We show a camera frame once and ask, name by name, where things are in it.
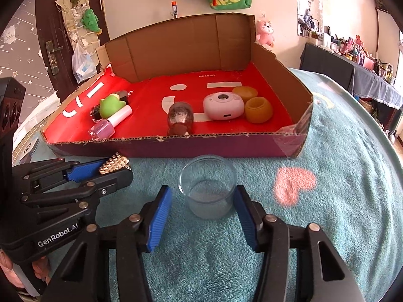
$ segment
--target pink plush toy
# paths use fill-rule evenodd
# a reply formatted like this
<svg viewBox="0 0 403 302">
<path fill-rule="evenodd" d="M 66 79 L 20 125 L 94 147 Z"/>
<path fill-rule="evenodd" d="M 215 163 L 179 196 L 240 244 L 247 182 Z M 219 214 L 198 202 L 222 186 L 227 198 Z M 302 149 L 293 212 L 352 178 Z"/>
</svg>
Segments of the pink plush toy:
<svg viewBox="0 0 403 302">
<path fill-rule="evenodd" d="M 357 45 L 359 45 L 359 46 L 361 46 L 361 47 L 364 45 L 364 42 L 361 41 L 361 37 L 359 37 L 359 35 L 356 35 L 356 36 L 355 36 L 354 43 L 357 44 Z"/>
<path fill-rule="evenodd" d="M 274 30 L 271 26 L 270 22 L 265 22 L 262 20 L 258 20 L 256 22 L 256 40 L 261 45 L 269 45 L 270 47 L 274 46 L 275 38 L 273 36 Z"/>
</svg>

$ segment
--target plastic bag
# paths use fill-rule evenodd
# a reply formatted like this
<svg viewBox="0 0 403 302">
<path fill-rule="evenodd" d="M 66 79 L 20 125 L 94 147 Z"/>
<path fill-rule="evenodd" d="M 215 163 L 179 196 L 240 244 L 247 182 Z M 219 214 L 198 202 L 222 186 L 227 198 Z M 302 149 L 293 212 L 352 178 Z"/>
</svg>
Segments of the plastic bag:
<svg viewBox="0 0 403 302">
<path fill-rule="evenodd" d="M 91 56 L 78 43 L 74 49 L 71 65 L 77 83 L 81 83 L 97 74 L 97 68 L 92 61 Z"/>
</svg>

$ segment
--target pink heart pattern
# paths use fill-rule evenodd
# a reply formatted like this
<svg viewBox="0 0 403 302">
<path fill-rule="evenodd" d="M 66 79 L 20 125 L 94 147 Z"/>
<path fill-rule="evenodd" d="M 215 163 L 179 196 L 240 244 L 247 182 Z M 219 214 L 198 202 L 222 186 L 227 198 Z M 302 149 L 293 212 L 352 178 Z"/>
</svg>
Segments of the pink heart pattern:
<svg viewBox="0 0 403 302">
<path fill-rule="evenodd" d="M 280 205 L 293 207 L 298 203 L 301 191 L 310 191 L 315 187 L 316 176 L 313 172 L 304 168 L 280 167 L 273 192 Z"/>
</svg>

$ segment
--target wall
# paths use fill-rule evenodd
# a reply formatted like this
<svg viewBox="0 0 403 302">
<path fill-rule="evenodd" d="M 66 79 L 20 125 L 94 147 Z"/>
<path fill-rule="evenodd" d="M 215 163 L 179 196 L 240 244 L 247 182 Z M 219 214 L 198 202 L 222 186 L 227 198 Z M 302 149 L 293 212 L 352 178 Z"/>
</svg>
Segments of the wall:
<svg viewBox="0 0 403 302">
<path fill-rule="evenodd" d="M 388 62 L 393 65 L 396 74 L 400 50 L 398 42 L 400 41 L 400 30 L 390 14 L 378 10 L 379 38 L 378 53 L 382 62 Z"/>
<path fill-rule="evenodd" d="M 378 19 L 375 0 L 323 0 L 323 25 L 339 38 L 359 34 L 369 53 L 375 55 Z"/>
<path fill-rule="evenodd" d="M 110 38 L 172 18 L 171 1 L 177 2 L 179 16 L 215 12 L 206 0 L 103 0 Z M 299 68 L 307 39 L 297 36 L 297 0 L 252 1 L 250 9 L 239 12 L 256 17 L 265 12 L 275 30 L 273 52 L 285 66 Z M 369 51 L 375 52 L 378 31 L 375 2 L 355 1 L 350 7 L 351 0 L 323 0 L 323 24 L 331 26 L 332 32 L 341 36 L 360 34 Z"/>
</svg>

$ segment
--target door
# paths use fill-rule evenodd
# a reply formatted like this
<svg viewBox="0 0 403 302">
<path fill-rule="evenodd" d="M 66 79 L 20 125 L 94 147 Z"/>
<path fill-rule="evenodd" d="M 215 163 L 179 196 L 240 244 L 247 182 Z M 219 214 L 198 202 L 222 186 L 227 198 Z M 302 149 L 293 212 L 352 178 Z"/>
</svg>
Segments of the door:
<svg viewBox="0 0 403 302">
<path fill-rule="evenodd" d="M 36 27 L 44 63 L 48 68 L 49 78 L 54 89 L 57 91 L 57 96 L 63 102 L 80 84 L 77 84 L 73 75 L 71 59 L 74 51 L 63 25 L 61 11 L 58 9 L 55 1 L 36 0 Z M 109 41 L 109 34 L 106 28 L 102 0 L 89 0 L 89 6 L 98 17 L 98 26 L 102 29 L 102 34 L 98 35 L 98 38 L 100 44 L 103 45 Z M 52 74 L 50 68 L 46 52 L 47 41 L 53 41 L 54 48 L 63 46 L 63 49 L 54 53 L 59 68 L 59 73 L 56 75 Z"/>
</svg>

